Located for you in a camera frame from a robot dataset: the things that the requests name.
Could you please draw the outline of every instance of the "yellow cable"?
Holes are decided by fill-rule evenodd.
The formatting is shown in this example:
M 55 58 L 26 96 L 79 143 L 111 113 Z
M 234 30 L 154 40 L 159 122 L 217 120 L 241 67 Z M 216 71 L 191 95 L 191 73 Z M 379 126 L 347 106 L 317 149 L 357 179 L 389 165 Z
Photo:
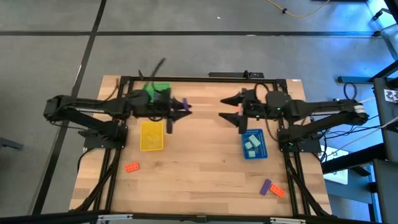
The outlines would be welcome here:
M 271 3 L 271 4 L 273 4 L 275 7 L 277 7 L 278 9 L 280 9 L 280 10 L 284 10 L 282 7 L 280 7 L 278 4 L 276 4 L 276 3 L 274 3 L 273 1 L 271 1 L 271 0 L 267 0 L 269 3 Z M 295 14 L 291 14 L 289 11 L 286 11 L 286 13 L 288 14 L 288 15 L 291 15 L 291 16 L 293 16 L 293 17 L 296 17 L 296 18 L 304 18 L 304 17 L 307 17 L 307 16 L 310 16 L 310 15 L 312 15 L 312 14 L 314 14 L 314 13 L 316 13 L 319 9 L 321 9 L 323 6 L 325 6 L 326 4 L 328 4 L 330 2 L 330 0 L 327 0 L 327 1 L 325 1 L 325 3 L 323 3 L 323 5 L 321 5 L 317 10 L 315 10 L 315 11 L 313 11 L 313 12 L 311 12 L 311 13 L 308 13 L 307 15 L 295 15 Z

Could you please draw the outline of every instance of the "small block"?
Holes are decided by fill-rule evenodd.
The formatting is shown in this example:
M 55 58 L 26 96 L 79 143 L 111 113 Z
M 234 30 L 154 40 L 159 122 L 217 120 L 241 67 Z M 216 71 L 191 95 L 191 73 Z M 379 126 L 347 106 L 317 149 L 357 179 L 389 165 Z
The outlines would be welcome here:
M 272 191 L 274 194 L 278 195 L 279 197 L 283 197 L 285 195 L 285 191 L 276 186 L 275 184 L 272 184 L 269 190 Z
M 266 179 L 266 181 L 264 182 L 264 184 L 261 187 L 260 194 L 266 195 L 267 191 L 269 189 L 269 186 L 271 186 L 271 181 L 269 179 Z
M 139 163 L 133 162 L 132 164 L 128 164 L 128 165 L 124 166 L 124 169 L 126 170 L 126 172 L 132 172 L 135 170 L 139 170 Z
M 254 135 L 250 135 L 249 140 L 254 147 L 257 147 L 261 144 L 260 141 Z
M 256 152 L 254 151 L 248 151 L 249 157 L 255 157 L 256 156 Z
M 246 147 L 247 150 L 251 149 L 253 145 L 250 142 L 244 143 L 244 147 Z

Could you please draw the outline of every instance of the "wooden table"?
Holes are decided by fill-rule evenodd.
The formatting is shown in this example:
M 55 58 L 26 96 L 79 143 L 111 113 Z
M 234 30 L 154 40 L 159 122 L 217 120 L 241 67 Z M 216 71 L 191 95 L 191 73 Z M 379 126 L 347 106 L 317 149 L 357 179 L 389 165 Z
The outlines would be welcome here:
M 118 76 L 104 76 L 98 99 L 111 94 Z M 241 88 L 253 83 L 168 82 L 179 100 L 187 97 L 193 113 L 174 124 L 173 134 L 164 135 L 164 150 L 140 151 L 141 123 L 145 118 L 129 118 L 129 134 L 122 150 L 111 211 L 131 213 L 207 214 L 207 215 L 278 215 L 291 216 L 292 209 L 283 155 L 278 143 L 269 136 L 264 120 L 249 119 L 248 128 L 262 128 L 268 159 L 245 160 L 238 129 L 218 116 L 234 113 L 236 107 L 220 103 Z M 133 88 L 142 88 L 134 82 Z M 287 80 L 293 99 L 304 100 L 300 80 Z M 264 99 L 265 89 L 258 88 Z M 109 116 L 96 114 L 98 119 Z M 269 121 L 274 135 L 277 122 Z M 95 149 L 81 161 L 70 208 L 76 208 L 96 185 L 104 150 Z M 305 183 L 318 203 L 331 212 L 319 161 L 301 153 Z M 140 163 L 140 170 L 126 173 L 124 166 Z M 265 179 L 286 191 L 283 198 L 259 191 Z M 299 212 L 303 213 L 300 191 L 295 186 Z M 105 187 L 100 208 L 104 208 Z

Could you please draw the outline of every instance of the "green block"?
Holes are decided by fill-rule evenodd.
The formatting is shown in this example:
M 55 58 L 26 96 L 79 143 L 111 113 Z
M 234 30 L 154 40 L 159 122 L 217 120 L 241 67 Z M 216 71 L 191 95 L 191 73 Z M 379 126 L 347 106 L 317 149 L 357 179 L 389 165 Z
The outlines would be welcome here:
M 169 83 L 154 83 L 154 87 L 157 91 L 162 91 L 165 89 L 170 88 L 170 84 Z M 155 95 L 155 91 L 152 88 L 152 84 L 148 84 L 148 85 L 144 85 L 142 87 L 143 90 L 146 90 L 150 96 L 150 101 L 153 102 L 154 101 L 154 95 Z

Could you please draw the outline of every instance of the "orange lego brick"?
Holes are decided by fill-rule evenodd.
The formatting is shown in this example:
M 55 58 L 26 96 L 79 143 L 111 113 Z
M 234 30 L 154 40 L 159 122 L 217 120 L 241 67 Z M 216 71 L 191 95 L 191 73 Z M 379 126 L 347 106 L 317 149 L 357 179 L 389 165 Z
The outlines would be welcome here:
M 128 165 L 124 166 L 124 169 L 126 170 L 126 172 L 132 172 L 135 170 L 139 170 L 139 163 L 133 162 L 132 164 L 128 164 Z
M 285 195 L 285 191 L 276 186 L 275 184 L 272 184 L 269 190 L 272 191 L 274 194 L 278 195 L 279 197 L 283 197 Z

